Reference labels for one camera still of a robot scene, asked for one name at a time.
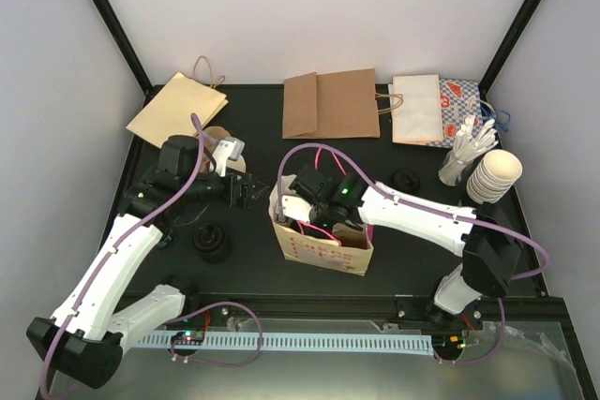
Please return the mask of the cake print paper bag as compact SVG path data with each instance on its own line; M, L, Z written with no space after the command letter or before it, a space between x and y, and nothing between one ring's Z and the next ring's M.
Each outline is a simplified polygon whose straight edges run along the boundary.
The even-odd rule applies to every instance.
M332 231L327 231L304 220L277 222L277 201L274 187L267 212L284 259L345 274L366 274L374 250L371 229L363 226L354 230L336 224Z

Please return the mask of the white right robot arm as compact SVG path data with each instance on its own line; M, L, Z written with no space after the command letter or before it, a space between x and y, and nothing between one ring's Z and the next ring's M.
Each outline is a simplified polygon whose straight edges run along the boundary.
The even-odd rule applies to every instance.
M356 173L336 180L311 166L282 189L280 212L330 231L336 225L401 231L431 242L460 259L443 277L426 305L428 321L446 328L480 297L503 298L517 268L521 249L506 217L491 206L451 206L367 182Z

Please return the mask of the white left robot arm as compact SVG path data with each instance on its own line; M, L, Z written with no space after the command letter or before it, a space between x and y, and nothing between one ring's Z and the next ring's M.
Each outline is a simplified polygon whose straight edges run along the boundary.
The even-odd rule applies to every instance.
M112 228L80 282L47 319L36 317L26 336L42 360L39 392L50 398L48 375L61 372L97 389L125 354L156 327L189 324L211 307L201 306L195 285L170 277L130 306L116 308L145 258L166 240L177 209L186 203L223 202L245 207L252 175L236 168L245 144L232 137L175 135L157 164L122 198Z

